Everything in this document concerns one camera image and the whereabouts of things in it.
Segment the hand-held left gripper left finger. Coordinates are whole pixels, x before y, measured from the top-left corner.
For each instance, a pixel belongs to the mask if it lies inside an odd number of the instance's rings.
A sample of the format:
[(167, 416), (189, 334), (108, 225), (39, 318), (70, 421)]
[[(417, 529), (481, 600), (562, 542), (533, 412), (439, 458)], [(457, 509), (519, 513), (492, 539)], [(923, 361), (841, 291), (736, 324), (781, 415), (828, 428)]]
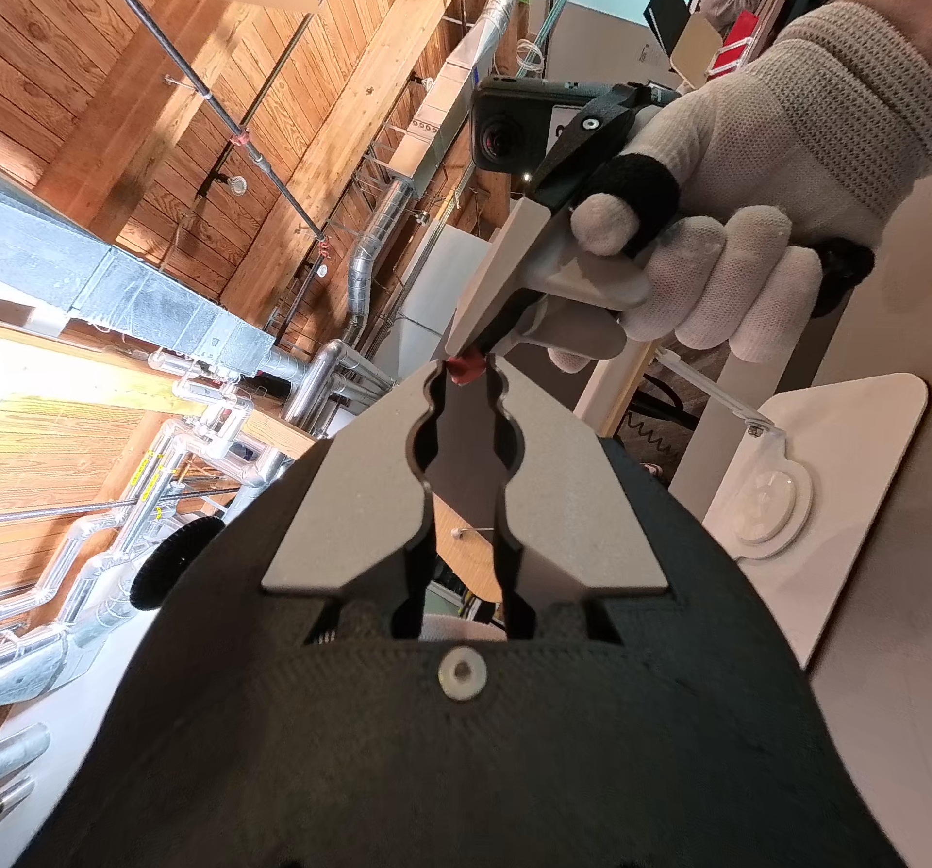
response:
[(424, 364), (333, 438), (262, 580), (286, 595), (423, 595), (446, 366)]

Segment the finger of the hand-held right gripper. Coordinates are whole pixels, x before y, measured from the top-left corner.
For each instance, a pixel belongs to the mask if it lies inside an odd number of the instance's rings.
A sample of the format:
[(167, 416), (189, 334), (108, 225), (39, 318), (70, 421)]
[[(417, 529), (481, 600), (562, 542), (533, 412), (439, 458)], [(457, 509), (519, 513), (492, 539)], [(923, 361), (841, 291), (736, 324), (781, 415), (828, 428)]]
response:
[(623, 352), (626, 334), (610, 310), (567, 299), (539, 299), (509, 326), (495, 345), (505, 355), (518, 344), (527, 343), (583, 362), (611, 360)]
[(446, 343), (448, 358), (495, 353), (509, 326), (539, 299), (592, 304), (618, 315), (645, 303), (650, 282), (623, 255), (584, 249), (570, 211), (524, 198), (491, 243), (460, 297)]

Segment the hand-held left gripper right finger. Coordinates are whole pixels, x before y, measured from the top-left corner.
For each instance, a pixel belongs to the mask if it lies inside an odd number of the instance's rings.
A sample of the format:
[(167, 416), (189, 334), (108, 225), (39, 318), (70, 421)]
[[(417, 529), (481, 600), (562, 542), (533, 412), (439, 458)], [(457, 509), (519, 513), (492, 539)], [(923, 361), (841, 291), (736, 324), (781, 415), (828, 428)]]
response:
[(555, 606), (593, 617), (604, 600), (665, 594), (668, 580), (600, 438), (498, 355), (487, 361), (496, 496), (493, 563), (509, 636)]

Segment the person's right hand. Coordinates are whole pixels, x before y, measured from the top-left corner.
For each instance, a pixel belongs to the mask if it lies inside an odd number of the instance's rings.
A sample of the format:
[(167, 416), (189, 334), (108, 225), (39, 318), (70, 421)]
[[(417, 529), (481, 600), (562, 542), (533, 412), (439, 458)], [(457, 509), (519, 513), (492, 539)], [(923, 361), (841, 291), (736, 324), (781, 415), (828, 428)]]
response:
[(649, 253), (629, 340), (673, 333), (762, 363), (872, 272), (930, 174), (930, 54), (860, 3), (792, 22), (746, 70), (678, 98), (589, 177), (570, 215), (596, 256)]

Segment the dark-faced wooden stand board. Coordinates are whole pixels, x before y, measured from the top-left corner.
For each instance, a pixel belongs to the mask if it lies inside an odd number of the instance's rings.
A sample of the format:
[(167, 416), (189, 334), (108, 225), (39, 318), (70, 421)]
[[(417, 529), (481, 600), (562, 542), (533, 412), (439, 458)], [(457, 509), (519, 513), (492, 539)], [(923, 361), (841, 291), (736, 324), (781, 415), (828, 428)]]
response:
[(495, 576), (493, 534), (466, 534), (457, 526), (493, 527), (505, 469), (494, 451), (495, 412), (488, 399), (486, 374), (469, 385), (448, 380), (446, 407), (437, 420), (438, 455), (427, 470), (434, 494), (437, 552), (474, 596), (500, 603)]

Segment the clear stand strut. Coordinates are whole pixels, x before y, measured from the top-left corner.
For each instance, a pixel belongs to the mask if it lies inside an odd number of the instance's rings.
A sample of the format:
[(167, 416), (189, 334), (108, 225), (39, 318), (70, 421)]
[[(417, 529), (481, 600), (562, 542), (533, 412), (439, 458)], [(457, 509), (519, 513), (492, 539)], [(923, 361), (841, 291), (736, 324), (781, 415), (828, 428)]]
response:
[(739, 418), (745, 425), (747, 434), (760, 438), (766, 434), (785, 436), (785, 431), (768, 419), (760, 411), (753, 409), (735, 396), (727, 393), (720, 385), (712, 381), (705, 374), (695, 370), (682, 358), (667, 348), (659, 347), (654, 352), (654, 359), (667, 370), (681, 376), (691, 385), (701, 390), (705, 396), (716, 401)]

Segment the sprinkler pipe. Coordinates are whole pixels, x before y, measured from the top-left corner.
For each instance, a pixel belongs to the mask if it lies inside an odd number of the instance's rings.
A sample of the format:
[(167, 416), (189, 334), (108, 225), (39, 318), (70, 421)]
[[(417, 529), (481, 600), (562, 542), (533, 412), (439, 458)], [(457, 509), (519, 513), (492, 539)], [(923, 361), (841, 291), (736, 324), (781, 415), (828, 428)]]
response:
[(324, 234), (320, 230), (320, 227), (315, 222), (313, 222), (309, 216), (309, 213), (304, 210), (298, 199), (292, 194), (285, 182), (276, 173), (271, 163), (268, 162), (265, 155), (251, 142), (249, 130), (244, 125), (236, 122), (230, 116), (224, 106), (219, 102), (213, 92), (202, 80), (200, 75), (180, 54), (174, 43), (157, 24), (157, 21), (153, 19), (152, 16), (146, 11), (143, 4), (139, 0), (123, 1), (127, 3), (128, 7), (132, 12), (134, 12), (139, 21), (141, 21), (146, 29), (154, 36), (157, 43), (162, 47), (164, 52), (170, 57), (178, 69), (183, 73), (185, 78), (189, 80), (193, 90), (200, 95), (200, 97), (211, 107), (211, 109), (225, 124), (228, 131), (230, 132), (228, 138), (230, 147), (239, 147), (245, 150), (251, 162), (254, 163), (262, 171), (262, 173), (271, 180), (280, 194), (286, 199), (291, 207), (296, 210), (300, 219), (307, 224), (309, 231), (314, 235), (316, 241), (320, 242), (323, 240)]

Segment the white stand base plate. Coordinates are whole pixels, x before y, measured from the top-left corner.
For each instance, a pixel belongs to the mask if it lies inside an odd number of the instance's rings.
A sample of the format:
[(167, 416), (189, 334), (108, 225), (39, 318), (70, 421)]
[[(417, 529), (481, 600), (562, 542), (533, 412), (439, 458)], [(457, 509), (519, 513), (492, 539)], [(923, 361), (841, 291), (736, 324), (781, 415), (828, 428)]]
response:
[(772, 396), (703, 526), (736, 561), (807, 668), (926, 411), (912, 373)]

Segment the large rectangular silver duct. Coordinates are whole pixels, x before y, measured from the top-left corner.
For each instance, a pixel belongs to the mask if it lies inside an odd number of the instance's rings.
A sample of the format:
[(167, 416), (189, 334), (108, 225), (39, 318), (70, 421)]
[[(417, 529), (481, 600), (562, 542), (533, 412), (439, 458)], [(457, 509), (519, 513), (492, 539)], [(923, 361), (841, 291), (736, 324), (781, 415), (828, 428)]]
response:
[(70, 318), (252, 376), (273, 373), (273, 338), (16, 183), (1, 180), (2, 284)]

